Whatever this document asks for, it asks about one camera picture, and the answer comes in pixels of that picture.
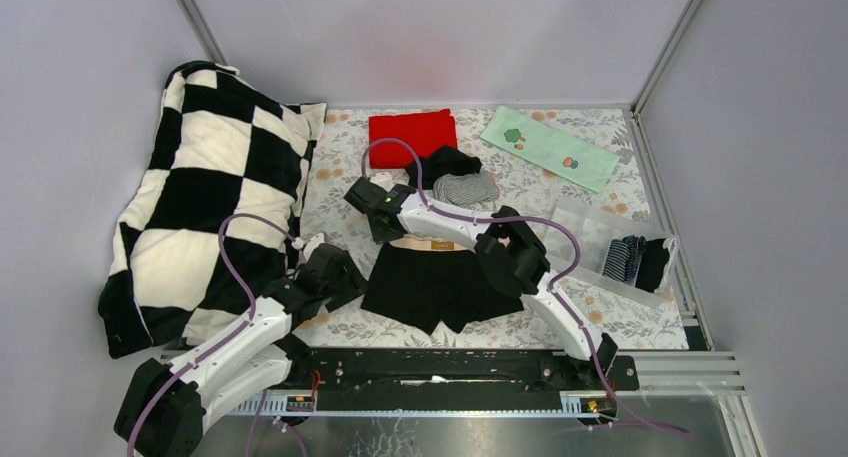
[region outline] leaf pattern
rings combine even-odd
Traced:
[[[379,253],[371,240],[365,217],[343,197],[360,174],[362,151],[368,145],[368,118],[372,115],[417,112],[409,109],[332,110],[318,141],[309,176],[302,234],[318,232],[350,251],[368,277]],[[479,136],[492,109],[452,109],[459,149],[476,155],[492,172],[501,190],[498,205],[514,207],[523,215],[550,216],[561,195],[610,209],[635,221],[650,223],[645,188],[639,176],[633,146],[620,110],[522,110],[542,122],[565,130],[621,156],[613,177],[600,194],[593,194],[512,154],[502,152]],[[403,170],[391,171],[396,182],[407,182]],[[544,235],[545,228],[531,224]],[[603,289],[566,278],[562,288],[577,307],[616,340],[623,349],[685,349],[686,337],[673,294],[668,302],[648,308]],[[468,324],[455,334],[439,324],[432,335],[359,308],[362,299],[299,327],[295,334],[312,346],[558,348],[557,338],[533,312],[525,310],[486,322]]]

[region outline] clear plastic bin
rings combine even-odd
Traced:
[[[668,300],[671,276],[677,260],[677,236],[565,196],[557,201],[551,219],[574,233],[580,243],[580,264],[571,273],[571,277],[649,307],[656,307]],[[637,289],[636,279],[631,282],[619,282],[602,275],[610,242],[629,235],[645,237],[647,240],[672,239],[665,278],[653,293]],[[543,242],[548,249],[547,257],[553,269],[565,269],[574,260],[574,248],[560,231],[548,227]]]

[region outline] black and white checkered blanket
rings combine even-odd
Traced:
[[[247,212],[298,235],[326,107],[281,105],[237,69],[210,62],[171,73],[153,155],[118,218],[100,295],[113,358],[180,336],[205,340],[247,309],[221,260],[218,228]],[[224,245],[257,294],[296,263],[283,236],[252,219],[233,221]]]

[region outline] light green cloth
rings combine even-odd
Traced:
[[[619,159],[504,106],[498,107],[480,137],[592,192],[604,189]]]

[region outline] red cloth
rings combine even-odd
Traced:
[[[368,119],[368,140],[394,137],[409,144],[420,157],[443,145],[456,148],[456,121],[450,109],[402,115],[376,115]],[[371,168],[402,169],[412,162],[409,151],[397,144],[382,144],[371,149]]]

